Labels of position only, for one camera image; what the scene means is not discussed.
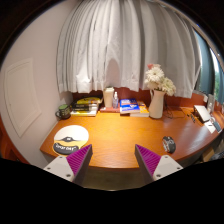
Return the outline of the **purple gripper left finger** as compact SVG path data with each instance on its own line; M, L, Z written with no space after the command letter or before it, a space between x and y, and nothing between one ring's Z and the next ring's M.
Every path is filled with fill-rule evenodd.
M87 145L67 157L56 157L44 170L77 185L81 185L92 155L92 145Z

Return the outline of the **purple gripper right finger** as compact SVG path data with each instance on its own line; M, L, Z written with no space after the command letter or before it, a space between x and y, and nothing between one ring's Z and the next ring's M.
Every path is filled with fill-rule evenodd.
M182 166L170 156L159 156L138 144L135 145L135 157L146 184L152 183L182 169Z

